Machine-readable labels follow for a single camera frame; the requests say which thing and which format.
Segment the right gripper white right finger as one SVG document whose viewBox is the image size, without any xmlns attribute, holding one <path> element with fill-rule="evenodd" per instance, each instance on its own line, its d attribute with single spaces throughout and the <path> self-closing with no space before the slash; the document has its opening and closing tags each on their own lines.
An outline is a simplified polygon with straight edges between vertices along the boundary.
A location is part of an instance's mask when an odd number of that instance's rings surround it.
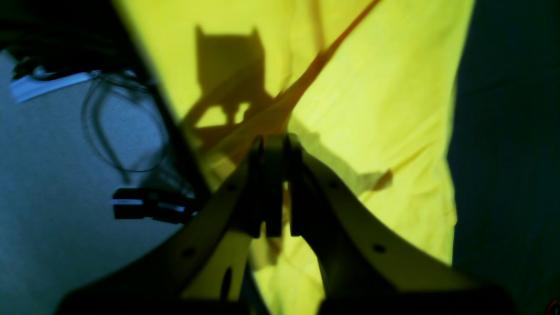
<svg viewBox="0 0 560 315">
<path fill-rule="evenodd" d="M 498 286 L 457 271 L 377 219 L 346 184 L 287 135 L 292 227 L 315 253 L 320 315 L 516 315 Z"/>
</svg>

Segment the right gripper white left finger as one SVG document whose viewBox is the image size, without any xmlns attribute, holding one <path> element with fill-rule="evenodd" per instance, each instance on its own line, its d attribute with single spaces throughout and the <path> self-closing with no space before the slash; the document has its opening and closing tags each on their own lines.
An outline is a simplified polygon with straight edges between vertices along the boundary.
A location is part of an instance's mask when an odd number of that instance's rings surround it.
<svg viewBox="0 0 560 315">
<path fill-rule="evenodd" d="M 56 315 L 252 315 L 239 295 L 248 249 L 262 216 L 248 200 L 264 138 L 190 223 L 162 245 L 70 292 Z"/>
</svg>

